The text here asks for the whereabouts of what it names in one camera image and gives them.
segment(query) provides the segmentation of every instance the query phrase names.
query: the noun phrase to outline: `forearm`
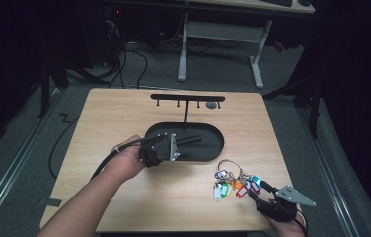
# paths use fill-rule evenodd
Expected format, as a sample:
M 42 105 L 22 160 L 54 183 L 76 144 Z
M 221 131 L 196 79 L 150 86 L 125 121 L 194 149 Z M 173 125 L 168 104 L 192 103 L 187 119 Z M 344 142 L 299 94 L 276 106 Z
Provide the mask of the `forearm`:
M 96 230 L 122 180 L 104 170 L 69 200 L 38 236 L 89 236 Z

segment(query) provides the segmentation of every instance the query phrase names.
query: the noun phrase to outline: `metal rail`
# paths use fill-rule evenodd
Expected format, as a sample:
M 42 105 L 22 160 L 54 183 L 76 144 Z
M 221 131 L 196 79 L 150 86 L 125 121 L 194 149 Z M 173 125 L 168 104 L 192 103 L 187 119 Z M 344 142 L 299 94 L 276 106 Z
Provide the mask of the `metal rail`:
M 4 199 L 6 198 L 8 192 L 13 187 L 24 165 L 26 164 L 26 161 L 29 158 L 29 152 L 34 142 L 36 141 L 41 129 L 43 128 L 45 122 L 50 116 L 52 109 L 57 104 L 57 102 L 61 99 L 62 95 L 63 95 L 63 92 L 59 91 L 58 89 L 55 89 L 53 91 L 52 98 L 51 98 L 52 103 L 51 103 L 51 106 L 49 107 L 49 110 L 43 117 L 37 119 L 34 127 L 30 131 L 29 135 L 26 137 L 19 152 L 17 153 L 16 157 L 14 158 L 7 172 L 1 179 L 0 181 L 0 207 Z
M 321 145 L 319 141 L 313 137 L 312 132 L 310 131 L 309 118 L 303 111 L 303 108 L 296 108 L 296 113 L 299 119 L 302 121 L 304 130 L 309 136 L 311 145 L 316 153 L 315 157 L 317 158 L 316 161 L 319 166 L 320 173 L 324 179 L 325 187 L 328 190 L 331 201 L 333 202 L 335 208 L 336 215 L 341 222 L 341 226 L 345 232 L 345 235 L 350 237 L 360 237 L 360 234 L 357 231 L 357 227 L 355 226 L 355 223 L 351 218 L 351 214 L 349 213 L 345 199 L 342 193 L 339 191 L 339 187 L 336 184 L 333 173 L 328 166 L 327 159 L 322 152 Z

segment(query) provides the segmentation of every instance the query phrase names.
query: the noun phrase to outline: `black oval tray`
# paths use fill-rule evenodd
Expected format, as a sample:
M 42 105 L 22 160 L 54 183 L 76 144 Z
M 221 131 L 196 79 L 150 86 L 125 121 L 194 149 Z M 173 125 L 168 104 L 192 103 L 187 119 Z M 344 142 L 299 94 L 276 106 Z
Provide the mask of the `black oval tray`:
M 222 132 L 206 123 L 195 122 L 160 122 L 146 131 L 145 137 L 167 133 L 176 135 L 176 141 L 183 138 L 200 135 L 201 141 L 179 146 L 180 156 L 176 161 L 211 161 L 216 159 L 223 150 L 225 139 Z

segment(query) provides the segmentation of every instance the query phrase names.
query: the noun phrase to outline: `blue key tag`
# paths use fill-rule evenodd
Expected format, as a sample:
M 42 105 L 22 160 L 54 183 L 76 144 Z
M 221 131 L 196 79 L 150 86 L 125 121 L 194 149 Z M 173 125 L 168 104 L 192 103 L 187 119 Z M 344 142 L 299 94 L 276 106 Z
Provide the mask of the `blue key tag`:
M 221 184 L 215 184 L 213 187 L 213 198 L 216 201 L 220 201 L 220 199 L 222 199 L 222 196 L 220 194 L 221 188 L 222 188 Z
M 253 180 L 254 183 L 257 184 L 257 186 L 259 186 L 260 189 L 262 189 L 261 180 L 259 179 L 259 177 L 253 176 L 252 180 Z
M 230 193 L 231 186 L 228 183 L 223 183 L 222 188 L 220 189 L 221 189 L 220 191 L 221 197 L 225 198 Z
M 214 174 L 214 178 L 216 179 L 222 179 L 222 178 L 225 178 L 227 175 L 228 175 L 229 172 L 227 172 L 226 170 L 221 170 L 221 171 L 218 171 L 216 172 L 216 174 Z

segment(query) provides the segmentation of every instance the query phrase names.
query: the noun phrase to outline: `wooden board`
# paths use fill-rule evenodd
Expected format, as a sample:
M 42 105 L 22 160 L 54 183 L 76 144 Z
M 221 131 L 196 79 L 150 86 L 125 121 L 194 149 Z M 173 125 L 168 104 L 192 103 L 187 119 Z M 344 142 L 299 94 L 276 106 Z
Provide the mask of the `wooden board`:
M 157 122 L 183 121 L 185 103 L 156 101 L 153 93 L 224 96 L 221 109 L 190 102 L 188 121 L 210 123 L 225 138 L 211 162 L 168 162 L 143 170 L 111 201 L 98 232 L 254 231 L 270 228 L 247 196 L 213 199 L 214 174 L 223 159 L 237 162 L 279 189 L 291 185 L 262 96 L 256 93 L 93 89 L 78 121 L 51 198 L 62 204 L 87 184 L 112 148 L 133 134 L 143 136 Z M 221 168 L 238 174 L 231 163 Z M 272 198 L 262 191 L 261 198 Z M 49 206 L 41 226 L 58 210 Z

